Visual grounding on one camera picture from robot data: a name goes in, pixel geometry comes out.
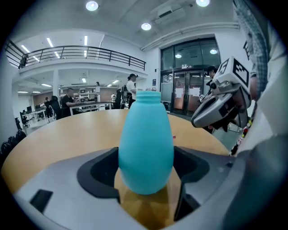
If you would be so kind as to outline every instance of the threaded bottle mouth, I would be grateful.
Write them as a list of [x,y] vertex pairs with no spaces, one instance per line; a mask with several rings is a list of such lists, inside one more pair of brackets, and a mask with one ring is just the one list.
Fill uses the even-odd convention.
[[160,103],[161,93],[156,91],[137,91],[136,101],[147,103]]

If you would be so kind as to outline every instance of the white paper sign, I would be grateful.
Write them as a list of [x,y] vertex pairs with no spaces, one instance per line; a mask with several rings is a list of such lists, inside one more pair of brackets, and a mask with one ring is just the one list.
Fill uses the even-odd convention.
[[175,89],[176,98],[181,98],[183,93],[183,88],[176,88]]
[[200,88],[189,88],[189,95],[192,95],[194,97],[199,97]]

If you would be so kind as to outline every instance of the bottle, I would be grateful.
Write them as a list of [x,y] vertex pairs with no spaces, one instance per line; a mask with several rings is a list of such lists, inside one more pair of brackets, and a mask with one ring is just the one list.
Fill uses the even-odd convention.
[[168,182],[174,147],[166,109],[155,91],[138,91],[119,145],[120,175],[137,194],[158,192]]

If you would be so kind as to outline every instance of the table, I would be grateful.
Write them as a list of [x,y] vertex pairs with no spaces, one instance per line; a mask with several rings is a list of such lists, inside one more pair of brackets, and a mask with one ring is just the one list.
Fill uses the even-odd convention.
[[[8,188],[15,193],[51,163],[119,146],[128,112],[106,110],[83,113],[54,121],[32,132],[11,151],[3,164],[1,173]],[[182,118],[168,117],[172,135],[176,137],[174,145],[228,155],[228,150],[204,129],[195,128]],[[131,192],[123,184],[119,170],[114,187],[119,190],[121,206],[147,228],[159,229],[173,224],[180,193],[180,179],[174,168],[168,184],[153,195]]]
[[46,117],[45,117],[45,110],[41,110],[41,111],[37,111],[37,112],[35,111],[35,112],[32,112],[32,113],[28,113],[28,114],[22,114],[22,117],[23,117],[23,116],[28,116],[28,118],[29,118],[29,120],[30,120],[29,115],[38,114],[38,113],[43,113],[44,119],[45,119],[45,121],[47,122]]
[[107,105],[109,104],[109,109],[112,109],[111,107],[111,101],[108,101],[108,102],[83,102],[81,104],[78,104],[76,106],[71,106],[70,107],[70,113],[71,113],[71,116],[73,116],[73,109],[76,109],[76,108],[80,108],[80,107],[87,107],[87,106],[100,106],[100,105]]

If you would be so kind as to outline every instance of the round ceiling light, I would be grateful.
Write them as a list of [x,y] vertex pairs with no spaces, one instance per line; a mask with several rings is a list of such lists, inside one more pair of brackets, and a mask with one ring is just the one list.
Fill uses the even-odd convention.
[[210,0],[196,0],[197,5],[205,7],[208,6],[210,3]]
[[98,9],[98,4],[95,1],[87,2],[86,9],[89,11],[94,11]]
[[143,24],[141,25],[141,28],[142,28],[143,30],[145,30],[145,31],[148,31],[148,30],[151,29],[151,25],[150,25],[149,23],[143,23]]
[[218,53],[217,50],[215,50],[215,49],[210,50],[210,54],[216,54],[216,53]]

